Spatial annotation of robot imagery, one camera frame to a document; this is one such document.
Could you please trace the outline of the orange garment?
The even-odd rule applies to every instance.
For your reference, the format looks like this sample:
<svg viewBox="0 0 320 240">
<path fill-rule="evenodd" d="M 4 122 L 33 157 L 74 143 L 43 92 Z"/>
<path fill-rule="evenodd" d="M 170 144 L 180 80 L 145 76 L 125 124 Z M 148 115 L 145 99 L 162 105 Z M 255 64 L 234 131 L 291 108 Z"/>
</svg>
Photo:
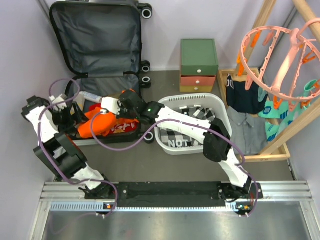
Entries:
<svg viewBox="0 0 320 240">
<path fill-rule="evenodd" d="M 92 128 L 96 136 L 102 135 L 107 136 L 111 128 L 113 128 L 117 123 L 117 118 L 112 112 L 106 114 L 99 114 L 94 120 L 93 117 L 100 113 L 102 110 L 101 104 L 97 103 L 92 105 L 84 115 L 88 118 L 88 121 L 81 123 L 78 126 L 78 133 L 81 138 L 88 139 L 93 135 L 91 133 L 91 123 L 93 123 Z"/>
</svg>

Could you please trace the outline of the black white plaid shirt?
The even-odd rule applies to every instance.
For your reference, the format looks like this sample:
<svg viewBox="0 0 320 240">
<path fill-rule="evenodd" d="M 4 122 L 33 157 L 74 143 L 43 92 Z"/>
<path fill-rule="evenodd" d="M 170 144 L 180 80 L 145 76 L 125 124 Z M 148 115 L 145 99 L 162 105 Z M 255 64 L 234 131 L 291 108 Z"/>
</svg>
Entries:
<svg viewBox="0 0 320 240">
<path fill-rule="evenodd" d="M 179 109 L 176 108 L 175 111 L 198 120 L 213 121 L 216 118 L 216 114 L 212 108 L 204 108 L 200 105 L 194 105 L 190 107 L 184 106 L 180 107 Z M 165 146 L 170 148 L 201 146 L 201 144 L 192 137 L 166 128 L 159 129 L 159 138 Z"/>
</svg>

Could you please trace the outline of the black and white suitcase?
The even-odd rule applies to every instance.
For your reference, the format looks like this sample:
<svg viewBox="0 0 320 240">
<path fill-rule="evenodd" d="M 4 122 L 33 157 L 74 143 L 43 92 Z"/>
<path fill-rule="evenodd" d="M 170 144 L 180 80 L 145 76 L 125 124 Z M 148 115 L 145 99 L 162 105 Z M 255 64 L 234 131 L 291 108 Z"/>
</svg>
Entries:
<svg viewBox="0 0 320 240">
<path fill-rule="evenodd" d="M 108 97 L 151 86 L 151 64 L 142 60 L 142 19 L 153 8 L 137 0 L 61 0 L 49 17 L 65 63 L 74 73 L 65 94 L 77 90 Z"/>
</svg>

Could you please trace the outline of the white plastic basin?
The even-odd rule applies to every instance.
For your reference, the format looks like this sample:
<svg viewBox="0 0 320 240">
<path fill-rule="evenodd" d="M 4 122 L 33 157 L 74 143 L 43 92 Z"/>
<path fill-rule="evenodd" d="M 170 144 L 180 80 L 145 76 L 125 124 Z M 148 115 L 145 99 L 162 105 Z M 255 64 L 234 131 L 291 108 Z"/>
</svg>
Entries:
<svg viewBox="0 0 320 240">
<path fill-rule="evenodd" d="M 222 120 L 224 126 L 226 127 L 229 135 L 232 135 L 232 127 L 227 115 L 226 107 L 223 101 L 216 95 L 211 93 L 194 93 L 194 94 L 183 94 L 183 95 L 174 95 L 174 96 L 167 96 L 162 98 L 158 101 L 159 103 L 165 105 L 166 107 L 175 111 L 175 109 L 179 109 L 181 107 L 193 107 L 194 105 L 200 105 L 204 108 L 211 108 L 215 112 L 215 118 Z M 194 125 L 198 124 L 198 121 L 209 121 L 209 120 L 200 120 L 196 118 L 192 118 L 190 116 L 184 115 L 184 117 L 180 116 L 171 116 L 167 115 L 164 119 L 178 119 L 182 120 L 183 122 L 191 123 Z M 194 140 L 198 141 L 201 145 L 200 146 L 193 146 L 193 147 L 184 147 L 184 148 L 173 148 L 164 145 L 160 140 L 160 129 L 169 129 L 167 126 L 171 124 L 171 121 L 166 121 L 159 124 L 154 129 L 154 137 L 157 143 L 162 147 L 165 153 L 169 155 L 188 155 L 188 154 L 199 154 L 204 151 L 203 145 L 198 141 L 198 137 L 196 133 L 202 133 L 203 130 L 200 128 L 195 128 L 193 130 L 192 135 L 188 135 L 188 133 L 192 130 L 190 126 L 182 125 L 184 129 L 187 131 L 179 132 L 175 129 L 173 131 L 179 132 L 181 134 L 187 135 Z"/>
</svg>

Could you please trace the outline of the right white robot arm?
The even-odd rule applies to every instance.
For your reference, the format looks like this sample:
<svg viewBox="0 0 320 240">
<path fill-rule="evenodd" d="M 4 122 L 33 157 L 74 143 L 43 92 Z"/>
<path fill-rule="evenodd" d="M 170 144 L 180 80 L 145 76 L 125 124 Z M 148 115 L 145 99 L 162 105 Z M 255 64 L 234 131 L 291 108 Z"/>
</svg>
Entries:
<svg viewBox="0 0 320 240">
<path fill-rule="evenodd" d="M 218 163 L 229 178 L 230 188 L 239 198 L 245 198 L 252 191 L 253 179 L 243 168 L 235 153 L 235 144 L 224 123 L 197 119 L 179 113 L 168 106 L 143 100 L 132 90 L 126 90 L 115 100 L 112 112 L 119 118 L 137 119 L 144 124 L 172 130 L 191 137 L 203 146 L 203 155 Z"/>
</svg>

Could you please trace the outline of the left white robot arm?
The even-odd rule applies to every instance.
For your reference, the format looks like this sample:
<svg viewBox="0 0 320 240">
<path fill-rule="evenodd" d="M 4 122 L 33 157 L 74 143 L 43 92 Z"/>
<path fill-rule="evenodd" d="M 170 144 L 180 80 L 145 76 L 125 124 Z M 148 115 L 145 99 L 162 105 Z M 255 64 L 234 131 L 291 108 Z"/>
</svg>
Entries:
<svg viewBox="0 0 320 240">
<path fill-rule="evenodd" d="M 49 100 L 38 96 L 27 99 L 21 115 L 32 124 L 38 137 L 34 154 L 58 178 L 81 188 L 87 199 L 106 199 L 114 187 L 98 170 L 88 165 L 88 159 L 70 138 L 76 124 L 85 119 L 77 104 L 65 95 L 51 96 Z"/>
</svg>

